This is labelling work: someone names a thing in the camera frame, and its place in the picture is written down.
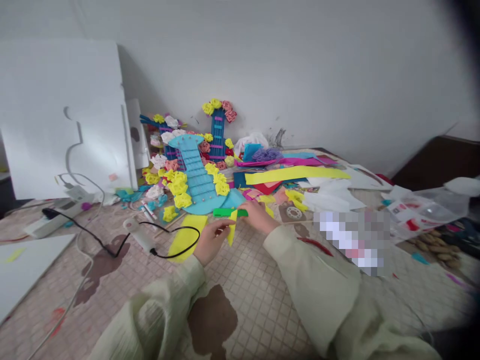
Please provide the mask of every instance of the yellow craft paper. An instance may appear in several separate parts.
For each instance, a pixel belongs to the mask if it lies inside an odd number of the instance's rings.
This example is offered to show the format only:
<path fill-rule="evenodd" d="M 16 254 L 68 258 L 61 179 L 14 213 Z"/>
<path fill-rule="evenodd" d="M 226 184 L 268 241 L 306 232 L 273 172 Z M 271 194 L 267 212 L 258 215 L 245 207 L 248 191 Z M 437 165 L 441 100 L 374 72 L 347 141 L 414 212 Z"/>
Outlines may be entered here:
<path fill-rule="evenodd" d="M 265 211 L 268 215 L 270 215 L 273 219 L 275 219 L 274 211 L 269 208 L 268 206 L 265 206 Z"/>
<path fill-rule="evenodd" d="M 12 263 L 12 262 L 14 262 L 15 260 L 17 260 L 17 258 L 18 258 L 25 250 L 27 250 L 26 247 L 22 247 L 22 248 L 19 248 L 19 249 L 15 250 L 15 251 L 13 252 L 13 254 L 11 254 L 10 257 L 9 257 L 7 260 L 5 260 L 5 262 L 6 262 L 6 263 Z"/>
<path fill-rule="evenodd" d="M 270 204 L 275 202 L 273 195 L 260 195 L 260 201 L 265 204 Z"/>
<path fill-rule="evenodd" d="M 247 185 L 279 182 L 299 178 L 339 178 L 350 179 L 350 175 L 342 170 L 327 167 L 292 166 L 283 169 L 245 174 Z"/>
<path fill-rule="evenodd" d="M 192 228 L 198 229 L 200 233 L 202 233 L 202 230 L 204 229 L 205 225 L 207 225 L 208 217 L 203 216 L 203 215 L 187 215 L 185 216 L 185 219 L 183 219 L 183 222 L 181 223 L 181 226 L 190 226 Z M 175 235 L 175 239 L 173 239 L 173 242 L 170 245 L 170 249 L 168 250 L 168 255 L 175 255 L 181 252 L 182 250 L 185 250 L 188 248 L 192 243 L 195 241 L 197 238 L 198 234 L 195 230 L 193 229 L 181 229 L 178 230 L 178 232 Z M 191 249 L 188 251 L 185 251 L 183 254 L 173 257 L 169 259 L 170 261 L 173 261 L 175 263 L 183 263 L 190 255 L 193 254 L 195 248 L 197 245 L 192 246 Z"/>
<path fill-rule="evenodd" d="M 238 210 L 235 210 L 235 211 L 232 211 L 231 214 L 230 214 L 230 217 L 229 219 L 230 220 L 233 220 L 234 222 L 237 221 L 237 214 L 238 214 Z M 228 234 L 228 236 L 226 237 L 226 239 L 228 240 L 228 245 L 232 246 L 232 244 L 234 243 L 234 235 L 235 235 L 235 227 L 237 226 L 237 224 L 235 225 L 229 225 L 230 227 L 230 233 Z"/>

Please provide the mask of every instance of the sleeve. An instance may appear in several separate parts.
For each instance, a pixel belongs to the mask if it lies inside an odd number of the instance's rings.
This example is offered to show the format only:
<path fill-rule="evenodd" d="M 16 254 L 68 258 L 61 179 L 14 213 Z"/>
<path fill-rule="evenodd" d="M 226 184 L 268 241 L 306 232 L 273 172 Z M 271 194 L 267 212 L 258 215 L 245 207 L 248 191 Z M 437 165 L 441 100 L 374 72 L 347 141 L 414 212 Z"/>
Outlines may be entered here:
<path fill-rule="evenodd" d="M 263 247 L 277 262 L 311 342 L 323 358 L 439 359 L 420 339 L 398 333 L 361 287 L 360 270 L 317 251 L 283 226 Z"/>
<path fill-rule="evenodd" d="M 204 268 L 192 255 L 123 305 L 89 359 L 169 359 L 187 321 L 192 297 L 204 282 Z"/>

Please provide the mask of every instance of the white cable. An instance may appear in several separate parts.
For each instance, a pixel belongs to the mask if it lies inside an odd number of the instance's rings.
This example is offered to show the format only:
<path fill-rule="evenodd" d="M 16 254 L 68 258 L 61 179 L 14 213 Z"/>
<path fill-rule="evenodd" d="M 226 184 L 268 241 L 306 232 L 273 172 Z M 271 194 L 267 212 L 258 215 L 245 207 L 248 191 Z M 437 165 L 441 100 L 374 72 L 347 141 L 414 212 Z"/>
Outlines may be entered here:
<path fill-rule="evenodd" d="M 430 332 L 430 330 L 428 329 L 427 325 L 425 325 L 425 323 L 423 322 L 422 318 L 420 318 L 420 316 L 417 314 L 417 312 L 410 306 L 410 304 L 403 298 L 403 296 L 400 296 L 399 293 L 394 289 L 393 285 L 390 283 L 390 280 L 388 278 L 386 278 L 385 276 L 379 276 L 380 280 L 382 280 L 383 282 L 386 282 L 388 284 L 388 288 L 390 289 L 390 291 L 398 298 L 402 301 L 402 303 L 410 309 L 410 311 L 412 312 L 413 315 L 416 316 L 416 318 L 418 319 L 418 321 L 420 321 L 421 325 L 423 326 L 423 329 L 428 333 L 428 335 L 430 336 L 430 346 L 433 348 L 434 347 L 434 336 L 432 335 L 432 333 Z"/>
<path fill-rule="evenodd" d="M 100 211 L 102 210 L 102 207 L 104 205 L 104 200 L 105 200 L 105 191 L 102 190 L 102 188 L 100 186 L 98 186 L 95 182 L 93 182 L 92 180 L 90 180 L 88 177 L 86 177 L 85 175 L 83 174 L 80 174 L 80 173 L 76 173 L 76 172 L 72 172 L 72 173 L 63 173 L 63 174 L 60 174 L 58 176 L 61 176 L 62 175 L 78 175 L 78 176 L 81 176 L 85 179 L 87 179 L 89 182 L 91 182 L 93 185 L 95 185 L 102 193 L 102 198 L 101 198 L 101 202 L 100 202 L 100 206 L 98 207 L 98 211 L 96 212 L 95 216 L 92 217 L 84 226 L 84 228 L 86 228 L 93 220 L 95 220 L 99 215 L 100 215 Z M 93 265 L 94 265 L 94 258 L 92 256 L 90 256 L 88 253 L 82 251 L 80 249 L 80 246 L 79 246 L 79 239 L 80 239 L 80 235 L 82 234 L 84 230 L 81 229 L 80 232 L 78 233 L 78 235 L 76 236 L 76 239 L 75 239 L 75 248 L 77 249 L 77 251 L 82 254 L 83 256 L 85 256 L 88 261 L 90 262 L 90 267 L 88 268 L 88 271 L 86 272 L 85 276 L 83 277 L 83 279 L 81 280 L 80 282 L 80 285 L 78 286 L 78 288 L 76 289 L 75 291 L 75 294 L 73 295 L 73 297 L 71 298 L 70 300 L 70 303 L 68 304 L 67 308 L 65 309 L 65 312 L 63 313 L 63 315 L 60 317 L 60 319 L 58 320 L 58 322 L 55 324 L 55 326 L 50 330 L 50 332 L 46 335 L 46 337 L 43 339 L 43 341 L 40 343 L 40 345 L 37 346 L 37 348 L 32 352 L 32 354 L 28 357 L 27 360 L 32 360 L 32 358 L 35 356 L 35 354 L 40 350 L 40 348 L 47 342 L 47 340 L 50 338 L 50 336 L 54 333 L 55 330 L 57 330 L 57 328 L 60 326 L 60 324 L 62 323 L 62 321 L 64 320 L 65 316 L 67 316 L 67 313 L 70 311 L 70 309 L 72 308 L 72 305 L 75 301 L 75 299 L 77 298 L 77 295 L 78 293 L 80 292 L 80 289 L 83 287 L 84 285 L 84 282 L 85 280 L 87 279 L 87 277 L 89 276 L 90 274 L 90 271 L 92 270 L 93 268 Z"/>

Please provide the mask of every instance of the yellow paper flower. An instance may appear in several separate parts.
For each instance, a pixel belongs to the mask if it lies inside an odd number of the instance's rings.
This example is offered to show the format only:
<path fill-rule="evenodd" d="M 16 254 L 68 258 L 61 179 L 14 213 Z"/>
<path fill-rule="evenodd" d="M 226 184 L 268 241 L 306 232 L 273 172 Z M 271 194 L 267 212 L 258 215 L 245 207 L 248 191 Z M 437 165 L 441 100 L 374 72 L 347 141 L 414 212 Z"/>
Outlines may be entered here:
<path fill-rule="evenodd" d="M 230 192 L 230 186 L 226 182 L 219 182 L 215 185 L 215 191 L 218 195 L 227 196 Z"/>
<path fill-rule="evenodd" d="M 145 180 L 148 185 L 154 185 L 160 181 L 160 178 L 157 174 L 152 174 L 149 172 L 147 175 L 145 175 Z"/>
<path fill-rule="evenodd" d="M 188 195 L 186 192 L 175 196 L 173 201 L 175 202 L 175 206 L 178 209 L 188 208 L 190 205 L 192 205 L 192 197 Z"/>
<path fill-rule="evenodd" d="M 178 213 L 175 212 L 175 206 L 167 206 L 163 209 L 163 221 L 164 222 L 171 222 L 173 219 L 177 217 Z"/>
<path fill-rule="evenodd" d="M 220 109 L 222 107 L 222 102 L 216 98 L 213 98 L 210 101 L 210 104 L 215 108 L 215 109 Z"/>
<path fill-rule="evenodd" d="M 233 156 L 227 156 L 224 161 L 228 168 L 232 168 L 235 165 L 235 158 Z"/>
<path fill-rule="evenodd" d="M 214 106 L 209 103 L 209 102 L 206 102 L 204 103 L 202 106 L 201 106 L 201 109 L 203 110 L 203 112 L 207 115 L 212 115 L 214 113 Z"/>
<path fill-rule="evenodd" d="M 186 183 L 187 182 L 187 174 L 181 171 L 175 171 L 173 181 L 175 183 Z"/>
<path fill-rule="evenodd" d="M 288 197 L 288 200 L 293 202 L 293 205 L 295 205 L 295 207 L 302 212 L 309 209 L 308 206 L 302 204 L 305 196 L 301 192 L 295 190 L 285 190 L 285 195 Z"/>
<path fill-rule="evenodd" d="M 211 143 L 214 140 L 214 136 L 211 133 L 206 133 L 204 136 L 205 140 Z"/>
<path fill-rule="evenodd" d="M 168 188 L 173 195 L 177 196 L 186 192 L 189 186 L 184 182 L 174 181 L 168 184 Z"/>
<path fill-rule="evenodd" d="M 157 114 L 153 117 L 153 121 L 156 123 L 162 124 L 165 122 L 165 118 L 162 115 Z"/>
<path fill-rule="evenodd" d="M 218 174 L 213 175 L 214 184 L 226 183 L 226 182 L 227 182 L 227 178 L 222 173 L 219 172 Z"/>
<path fill-rule="evenodd" d="M 211 162 L 205 165 L 206 172 L 210 175 L 215 175 L 219 173 L 219 168 L 213 165 Z"/>
<path fill-rule="evenodd" d="M 229 149 L 233 149 L 233 148 L 234 148 L 234 143 L 232 142 L 232 139 L 231 139 L 231 138 L 228 138 L 227 140 L 225 140 L 225 145 L 226 145 Z"/>
<path fill-rule="evenodd" d="M 173 181 L 175 179 L 175 171 L 173 171 L 172 169 L 168 170 L 167 173 L 165 173 L 165 176 L 166 176 L 166 179 L 168 181 Z"/>

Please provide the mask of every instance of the person's right hand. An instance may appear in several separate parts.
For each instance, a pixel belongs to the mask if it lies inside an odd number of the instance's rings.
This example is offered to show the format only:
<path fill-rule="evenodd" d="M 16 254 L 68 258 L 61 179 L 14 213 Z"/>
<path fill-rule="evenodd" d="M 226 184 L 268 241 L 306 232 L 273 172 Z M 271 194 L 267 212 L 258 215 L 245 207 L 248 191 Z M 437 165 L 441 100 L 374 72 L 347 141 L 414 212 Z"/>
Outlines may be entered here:
<path fill-rule="evenodd" d="M 270 234 L 274 229 L 280 226 L 280 223 L 273 219 L 265 211 L 265 203 L 251 200 L 244 202 L 238 207 L 248 212 L 248 216 L 242 217 L 247 224 L 265 235 Z"/>

